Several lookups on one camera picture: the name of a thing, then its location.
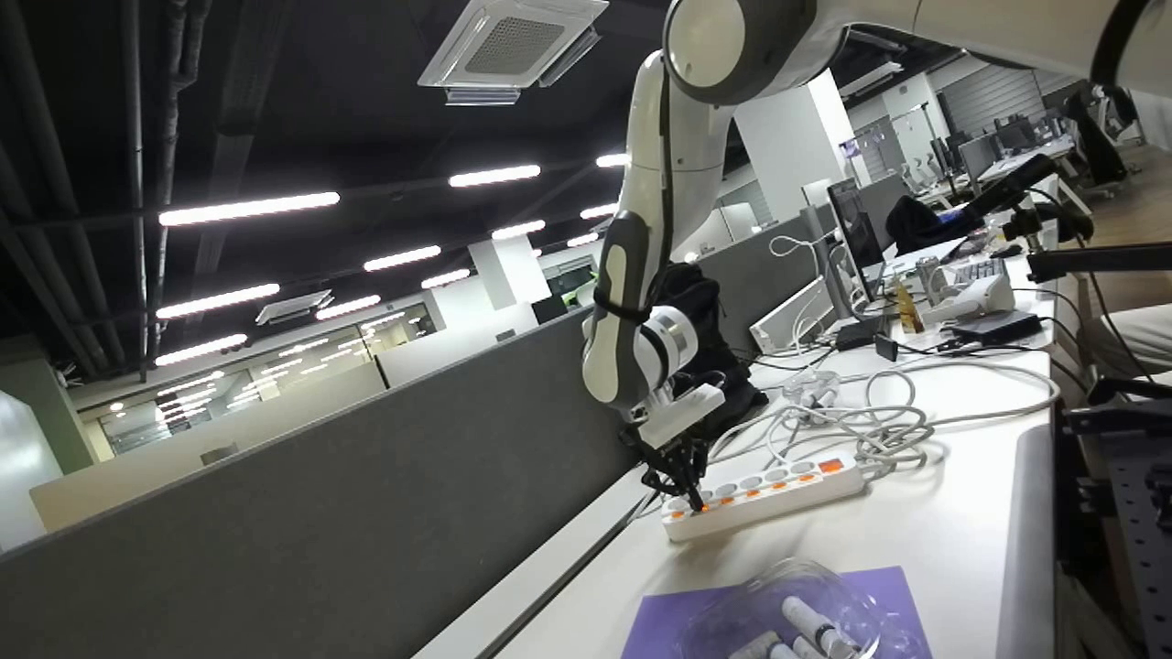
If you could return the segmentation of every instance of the ceiling light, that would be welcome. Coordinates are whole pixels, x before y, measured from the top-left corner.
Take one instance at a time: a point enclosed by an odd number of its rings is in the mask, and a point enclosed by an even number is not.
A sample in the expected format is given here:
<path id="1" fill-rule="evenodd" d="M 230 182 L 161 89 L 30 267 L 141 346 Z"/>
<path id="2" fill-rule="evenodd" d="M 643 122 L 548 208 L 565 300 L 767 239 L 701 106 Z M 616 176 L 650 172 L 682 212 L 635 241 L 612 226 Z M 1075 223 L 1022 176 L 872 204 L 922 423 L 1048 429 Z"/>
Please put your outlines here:
<path id="1" fill-rule="evenodd" d="M 388 323 L 400 323 L 400 317 L 402 317 L 402 310 L 385 313 L 385 317 L 373 317 L 373 323 L 361 324 L 361 332 L 369 332 L 369 328 L 377 328 L 377 324 L 388 324 Z"/>
<path id="2" fill-rule="evenodd" d="M 311 346 L 323 346 L 323 345 L 328 345 L 328 341 L 323 335 L 323 341 L 292 345 L 288 350 L 279 350 L 279 359 L 280 354 L 299 354 L 299 350 L 311 350 Z"/>
<path id="3" fill-rule="evenodd" d="M 461 277 L 473 277 L 473 271 L 468 267 L 443 271 L 435 277 L 423 277 L 422 290 L 440 290 L 440 285 L 451 285 L 451 283 L 461 283 Z"/>
<path id="4" fill-rule="evenodd" d="M 175 361 L 190 361 L 190 359 L 200 359 L 200 354 L 240 346 L 240 345 L 247 345 L 247 332 L 230 332 L 230 335 L 217 335 L 208 345 L 190 345 L 181 350 L 158 354 L 154 366 L 175 366 Z"/>
<path id="5" fill-rule="evenodd" d="M 483 172 L 456 172 L 445 182 L 451 185 L 498 185 L 517 180 L 538 180 L 540 166 L 512 166 L 512 168 L 483 168 Z"/>
<path id="6" fill-rule="evenodd" d="M 577 233 L 577 239 L 568 239 L 565 245 L 574 248 L 574 245 L 594 245 L 598 233 Z"/>
<path id="7" fill-rule="evenodd" d="M 280 376 L 280 373 L 297 371 L 299 361 L 303 359 L 288 359 L 288 361 L 266 366 L 266 371 L 259 371 L 259 376 Z"/>
<path id="8" fill-rule="evenodd" d="M 164 401 L 158 401 L 158 406 L 161 406 L 161 409 L 206 406 L 208 398 L 217 398 L 217 388 L 200 388 L 200 393 L 190 393 L 190 395 L 179 395 L 179 398 L 164 398 Z"/>
<path id="9" fill-rule="evenodd" d="M 616 217 L 617 212 L 617 201 L 612 201 L 612 204 L 589 204 L 589 208 L 583 208 L 577 217 L 583 221 L 603 221 L 603 217 Z"/>
<path id="10" fill-rule="evenodd" d="M 507 241 L 507 239 L 538 233 L 540 226 L 544 226 L 544 221 L 527 221 L 527 223 L 498 226 L 498 230 L 491 230 L 491 239 Z"/>
<path id="11" fill-rule="evenodd" d="M 247 285 L 247 290 L 230 290 L 230 293 L 217 293 L 217 298 L 196 298 L 196 300 L 185 300 L 185 305 L 158 309 L 158 317 L 200 313 L 200 310 L 212 310 L 212 309 L 247 305 L 247 300 L 264 300 L 264 298 L 275 298 L 275 293 L 280 293 L 280 285 L 275 285 L 275 283 Z"/>
<path id="12" fill-rule="evenodd" d="M 598 168 L 627 168 L 629 166 L 629 155 L 600 155 L 594 157 Z"/>
<path id="13" fill-rule="evenodd" d="M 388 267 L 402 267 L 402 263 L 416 263 L 416 258 L 435 258 L 440 254 L 443 254 L 440 245 L 388 254 L 388 256 L 367 258 L 361 271 L 388 271 Z"/>
<path id="14" fill-rule="evenodd" d="M 317 310 L 317 317 L 338 317 L 338 313 L 351 313 L 351 310 L 361 310 L 361 309 L 373 309 L 380 305 L 380 298 L 358 298 L 358 300 L 346 300 L 346 305 L 328 305 Z"/>
<path id="15" fill-rule="evenodd" d="M 181 382 L 181 385 L 175 385 L 175 388 L 158 388 L 154 395 L 167 395 L 167 393 L 181 393 L 181 388 L 196 388 L 196 385 L 208 385 L 208 382 L 219 382 L 223 376 L 223 371 L 212 371 L 212 373 L 206 373 L 206 376 L 196 376 L 196 382 Z"/>
<path id="16" fill-rule="evenodd" d="M 251 201 L 230 201 L 230 204 L 167 208 L 167 212 L 158 212 L 158 223 L 161 226 L 230 223 L 230 221 L 247 221 L 247 217 L 328 208 L 338 201 L 339 201 L 338 189 L 292 194 L 292 199 L 251 199 Z"/>

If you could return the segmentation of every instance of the black ceiling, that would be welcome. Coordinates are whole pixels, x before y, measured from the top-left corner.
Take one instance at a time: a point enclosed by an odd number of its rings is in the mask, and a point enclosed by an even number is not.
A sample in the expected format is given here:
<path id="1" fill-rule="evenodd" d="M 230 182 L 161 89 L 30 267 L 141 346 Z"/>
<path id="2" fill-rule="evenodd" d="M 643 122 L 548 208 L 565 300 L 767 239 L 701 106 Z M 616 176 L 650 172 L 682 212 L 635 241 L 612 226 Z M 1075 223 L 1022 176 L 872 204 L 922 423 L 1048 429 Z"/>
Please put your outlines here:
<path id="1" fill-rule="evenodd" d="M 31 106 L 18 83 L 18 47 L 8 41 L 0 47 L 0 147 L 15 168 L 8 182 L 21 189 L 0 185 L 0 208 L 36 273 L 46 273 L 46 263 L 36 258 L 43 245 L 36 254 L 31 226 L 46 226 L 46 248 L 57 256 L 78 309 L 63 305 L 57 313 L 46 313 L 21 263 L 3 254 L 0 332 L 36 328 L 63 361 L 78 359 L 78 345 L 93 341 L 104 346 L 104 366 L 97 359 L 93 371 L 124 373 L 139 361 L 139 258 L 129 223 L 129 22 L 120 18 L 129 3 L 0 3 L 8 8 L 0 41 L 30 35 L 78 199 L 73 208 L 52 185 L 43 130 L 31 127 Z M 139 8 L 146 208 L 158 208 L 164 180 L 158 166 L 164 155 L 164 35 L 175 3 L 181 8 L 181 0 L 141 0 Z M 512 108 L 451 108 L 443 90 L 414 83 L 461 8 L 463 0 L 212 0 L 196 79 L 179 96 L 173 204 L 324 185 L 339 189 L 342 204 L 226 230 L 173 230 L 161 300 L 233 283 L 402 298 L 416 290 L 422 273 L 461 263 L 461 245 L 488 239 L 498 223 L 544 217 L 548 230 L 533 239 L 538 245 L 583 233 L 577 208 L 612 201 L 617 189 L 617 172 L 598 172 L 594 157 L 622 147 L 629 79 L 659 44 L 667 0 L 612 0 L 598 22 L 600 44 L 560 83 L 524 90 Z M 938 57 L 927 44 L 910 44 L 905 53 L 858 44 L 845 47 L 834 73 L 850 79 L 889 53 L 910 66 Z M 544 172 L 517 185 L 445 185 L 451 172 L 507 162 L 538 162 Z M 92 241 L 104 309 L 92 298 L 78 233 Z M 367 256 L 427 241 L 451 245 L 451 254 L 422 267 L 361 273 Z M 173 324 L 161 332 L 161 346 L 217 335 L 251 313 L 255 309 L 240 309 Z M 111 324 L 92 317 L 112 323 L 124 359 L 111 350 Z"/>

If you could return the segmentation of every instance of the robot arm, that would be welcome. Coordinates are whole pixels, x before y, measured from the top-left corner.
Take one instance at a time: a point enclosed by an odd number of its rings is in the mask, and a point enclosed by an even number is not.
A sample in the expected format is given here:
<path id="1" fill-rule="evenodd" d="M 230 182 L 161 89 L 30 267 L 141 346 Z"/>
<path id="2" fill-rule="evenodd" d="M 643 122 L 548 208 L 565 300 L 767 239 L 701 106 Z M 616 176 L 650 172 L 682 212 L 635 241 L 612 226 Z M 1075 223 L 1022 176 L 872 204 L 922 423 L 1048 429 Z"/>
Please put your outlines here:
<path id="1" fill-rule="evenodd" d="M 1159 73 L 1172 61 L 1172 10 L 1152 3 L 1132 28 L 1116 13 L 1116 0 L 672 0 L 667 50 L 646 53 L 633 83 L 629 168 L 584 323 L 584 393 L 654 453 L 676 449 L 690 423 L 725 406 L 721 373 L 676 382 L 701 354 L 701 332 L 683 305 L 654 298 L 654 283 L 671 248 L 715 208 L 731 106 L 814 79 L 850 24 L 1080 78 L 1094 68 L 1124 89 L 1172 96 L 1172 78 Z"/>

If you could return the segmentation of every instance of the white table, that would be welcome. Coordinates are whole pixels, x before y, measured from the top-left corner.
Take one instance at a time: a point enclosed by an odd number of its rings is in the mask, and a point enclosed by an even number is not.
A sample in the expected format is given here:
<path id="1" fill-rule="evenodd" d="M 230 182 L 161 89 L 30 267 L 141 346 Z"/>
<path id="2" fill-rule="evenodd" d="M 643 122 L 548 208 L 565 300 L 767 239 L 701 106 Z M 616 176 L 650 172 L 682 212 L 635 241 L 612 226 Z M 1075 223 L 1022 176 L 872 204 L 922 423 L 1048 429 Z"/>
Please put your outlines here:
<path id="1" fill-rule="evenodd" d="M 1048 298 L 1019 298 L 1019 309 L 1048 313 Z M 1048 354 L 1003 354 L 988 361 L 1026 366 L 1048 376 Z M 820 371 L 889 371 L 872 346 L 831 354 Z M 755 371 L 773 388 L 788 373 Z M 1003 409 L 1044 398 L 1033 382 L 1003 382 L 979 371 L 914 373 L 920 406 L 930 418 Z M 764 520 L 731 533 L 671 544 L 659 516 L 629 522 L 574 573 L 501 656 L 598 659 L 622 656 L 646 592 L 734 587 L 782 555 L 808 555 L 831 571 L 899 566 L 920 609 L 930 651 L 942 659 L 1052 656 L 1052 429 L 1048 412 L 949 423 L 938 440 L 953 449 L 942 467 L 886 476 L 869 498 Z M 709 476 L 755 471 L 764 453 L 715 464 Z M 600 539 L 639 494 L 635 471 L 600 494 L 577 520 L 548 539 L 524 566 L 443 628 L 422 656 L 477 656 L 507 628 L 507 615 L 555 583 L 589 539 Z"/>

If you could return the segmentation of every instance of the power strip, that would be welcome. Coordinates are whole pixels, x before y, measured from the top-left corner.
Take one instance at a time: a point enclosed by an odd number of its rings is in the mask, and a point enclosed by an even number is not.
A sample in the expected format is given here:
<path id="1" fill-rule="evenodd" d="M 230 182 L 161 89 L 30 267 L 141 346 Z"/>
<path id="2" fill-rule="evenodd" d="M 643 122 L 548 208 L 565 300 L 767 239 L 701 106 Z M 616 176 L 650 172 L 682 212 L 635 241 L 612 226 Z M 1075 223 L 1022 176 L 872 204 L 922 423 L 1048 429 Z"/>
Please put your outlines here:
<path id="1" fill-rule="evenodd" d="M 806 290 L 797 290 L 792 300 L 775 305 L 767 313 L 762 313 L 748 332 L 755 335 L 762 354 L 788 350 L 793 328 L 814 328 L 834 310 L 831 293 L 820 277 L 814 277 Z"/>
<path id="2" fill-rule="evenodd" d="M 728 484 L 701 484 L 701 507 L 690 512 L 683 498 L 671 498 L 662 504 L 662 528 L 671 542 L 690 542 L 858 494 L 869 494 L 864 467 L 850 453 L 826 453 Z"/>

